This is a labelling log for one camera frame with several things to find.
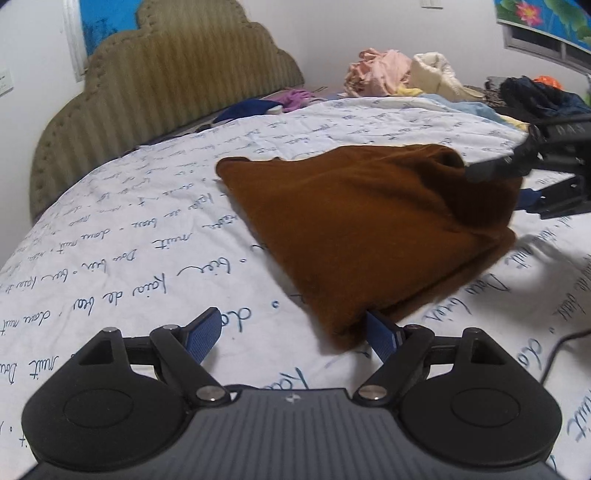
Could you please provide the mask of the cream white garment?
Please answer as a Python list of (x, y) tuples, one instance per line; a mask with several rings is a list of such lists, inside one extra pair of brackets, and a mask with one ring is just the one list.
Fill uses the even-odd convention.
[(416, 54), (411, 61), (409, 86), (437, 94), (451, 102), (483, 102), (486, 96), (464, 86), (448, 59), (439, 52)]

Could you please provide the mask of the light blue garment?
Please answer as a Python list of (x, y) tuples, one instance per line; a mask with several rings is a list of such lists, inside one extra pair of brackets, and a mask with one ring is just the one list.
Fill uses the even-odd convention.
[(422, 94), (421, 97), (438, 102), (450, 109), (458, 110), (467, 114), (473, 114), (493, 122), (507, 125), (507, 122), (494, 109), (482, 102), (451, 102), (438, 94)]

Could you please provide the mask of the purple cloth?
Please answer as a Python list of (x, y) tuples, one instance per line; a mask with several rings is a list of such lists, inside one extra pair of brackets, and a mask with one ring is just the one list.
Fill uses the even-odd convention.
[(321, 101), (324, 101), (324, 98), (305, 89), (290, 89), (276, 97), (276, 102), (283, 107), (284, 113), (290, 113)]

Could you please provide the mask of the white double wall socket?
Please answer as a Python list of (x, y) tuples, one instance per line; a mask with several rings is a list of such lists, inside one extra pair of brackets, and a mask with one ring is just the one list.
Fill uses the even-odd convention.
[(14, 84), (9, 69), (0, 71), (0, 96), (6, 95), (14, 89)]

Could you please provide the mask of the lotus flower wall picture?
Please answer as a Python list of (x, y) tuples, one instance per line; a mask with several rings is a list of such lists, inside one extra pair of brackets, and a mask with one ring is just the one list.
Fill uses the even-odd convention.
[(497, 21), (590, 49), (590, 15), (575, 1), (496, 0)]

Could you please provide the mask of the olive green padded headboard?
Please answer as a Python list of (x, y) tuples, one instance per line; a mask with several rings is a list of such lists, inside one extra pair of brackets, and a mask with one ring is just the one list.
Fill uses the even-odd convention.
[(29, 184), (33, 221), (96, 167), (252, 97), (304, 84), (296, 60), (236, 1), (144, 1), (139, 27), (91, 55), (83, 91), (48, 123)]

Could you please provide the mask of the white quilt with blue script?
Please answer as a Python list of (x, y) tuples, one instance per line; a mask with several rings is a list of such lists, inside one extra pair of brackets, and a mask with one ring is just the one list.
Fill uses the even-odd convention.
[[(469, 163), (508, 153), (523, 133), (427, 98), (342, 99), (236, 120), (96, 168), (34, 225), (1, 271), (1, 475), (34, 466), (22, 435), (26, 401), (101, 328), (143, 336), (221, 311), (206, 368), (223, 383), (353, 389), (379, 365), (367, 346), (339, 353), (266, 246), (249, 232), (214, 172), (229, 156), (300, 160), (346, 145), (439, 144)], [(517, 245), (476, 282), (412, 321), (440, 335), (485, 330), (563, 414), (550, 458), (590, 475), (590, 342), (549, 352), (590, 326), (590, 219), (517, 213)]]

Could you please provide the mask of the pink crumpled clothes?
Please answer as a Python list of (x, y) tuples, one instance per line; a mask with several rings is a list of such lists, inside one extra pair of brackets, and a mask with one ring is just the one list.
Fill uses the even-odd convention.
[(398, 50), (363, 50), (349, 65), (344, 88), (352, 97), (393, 96), (409, 76), (411, 59)]

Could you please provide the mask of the brown knit sweater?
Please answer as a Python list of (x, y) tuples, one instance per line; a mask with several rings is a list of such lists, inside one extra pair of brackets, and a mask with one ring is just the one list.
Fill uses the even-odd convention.
[(480, 276), (515, 241), (521, 180), (473, 183), (461, 156), (440, 145), (231, 157), (215, 170), (341, 349), (363, 340), (368, 311), (402, 320)]

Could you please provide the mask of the window with white frame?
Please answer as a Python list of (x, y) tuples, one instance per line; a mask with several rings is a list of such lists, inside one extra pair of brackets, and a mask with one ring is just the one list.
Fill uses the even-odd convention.
[(84, 79), (91, 55), (109, 36), (137, 30), (141, 0), (64, 0), (64, 32), (77, 82)]

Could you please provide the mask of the dark blue cloth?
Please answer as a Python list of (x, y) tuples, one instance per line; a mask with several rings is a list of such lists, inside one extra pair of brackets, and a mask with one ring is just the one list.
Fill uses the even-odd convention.
[(235, 119), (264, 115), (270, 110), (279, 108), (283, 111), (283, 105), (280, 102), (267, 99), (247, 99), (238, 102), (221, 112), (213, 120), (213, 124), (228, 122)]

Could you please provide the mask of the dark clothes pile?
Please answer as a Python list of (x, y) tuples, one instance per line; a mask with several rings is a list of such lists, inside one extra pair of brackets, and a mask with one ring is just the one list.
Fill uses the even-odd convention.
[(497, 113), (526, 123), (590, 114), (590, 107), (579, 95), (526, 76), (489, 77), (485, 92)]

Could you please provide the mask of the yellow garment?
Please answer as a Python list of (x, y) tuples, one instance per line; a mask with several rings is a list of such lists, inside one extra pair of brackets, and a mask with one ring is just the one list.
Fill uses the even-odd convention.
[(396, 97), (418, 97), (424, 95), (425, 92), (420, 88), (408, 87), (405, 85), (399, 85), (394, 96)]

